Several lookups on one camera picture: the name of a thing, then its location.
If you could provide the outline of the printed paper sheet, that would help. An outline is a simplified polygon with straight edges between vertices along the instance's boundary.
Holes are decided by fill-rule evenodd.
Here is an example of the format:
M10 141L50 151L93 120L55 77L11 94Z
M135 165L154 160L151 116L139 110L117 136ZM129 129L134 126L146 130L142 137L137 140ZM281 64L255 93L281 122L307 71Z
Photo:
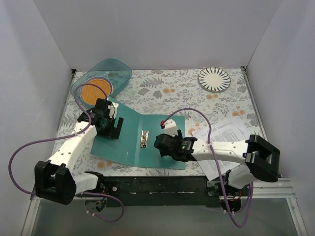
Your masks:
M207 141L209 129L207 127L192 131L192 136L203 141ZM220 121L212 125L211 142L232 142L246 140L250 136L249 130L239 116ZM200 168L204 172L209 181L219 177L217 167L214 160L204 160L198 162ZM235 162L219 161L221 173L224 174L228 170L237 167L239 164Z

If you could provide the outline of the teal plastic folder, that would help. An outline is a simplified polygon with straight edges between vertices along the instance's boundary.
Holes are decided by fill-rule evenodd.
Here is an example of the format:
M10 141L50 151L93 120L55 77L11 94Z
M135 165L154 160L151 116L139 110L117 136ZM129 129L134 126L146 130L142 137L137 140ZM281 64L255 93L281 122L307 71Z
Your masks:
M97 135L93 140L91 154L124 165L141 168L163 168L184 170L186 165L175 161L170 156L161 157L154 147L156 136L163 133L160 123L168 115L143 115L121 102L109 98L119 104L117 116L124 119L119 139ZM140 147L142 130L148 130L146 148Z

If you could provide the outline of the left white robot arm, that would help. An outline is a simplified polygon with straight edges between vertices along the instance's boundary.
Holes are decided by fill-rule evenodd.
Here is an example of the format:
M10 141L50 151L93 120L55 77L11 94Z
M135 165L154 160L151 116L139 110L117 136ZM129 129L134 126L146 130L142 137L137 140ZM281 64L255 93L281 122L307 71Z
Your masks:
M82 113L75 124L72 136L47 160L39 161L34 168L35 194L63 205L69 204L75 195L89 191L98 197L105 185L97 172L73 176L74 165L87 144L96 135L117 140L123 118L118 118L118 103L97 99L93 108Z

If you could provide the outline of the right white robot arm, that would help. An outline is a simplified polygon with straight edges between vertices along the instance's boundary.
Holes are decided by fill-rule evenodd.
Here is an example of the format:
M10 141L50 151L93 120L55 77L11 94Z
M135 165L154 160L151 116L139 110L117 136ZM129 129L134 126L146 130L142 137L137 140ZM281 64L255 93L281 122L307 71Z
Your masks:
M234 195L250 183L260 180L274 183L279 178L280 150L258 135L237 142L213 142L197 138L160 134L154 147L161 156L175 161L216 160L237 163L224 174L223 191Z

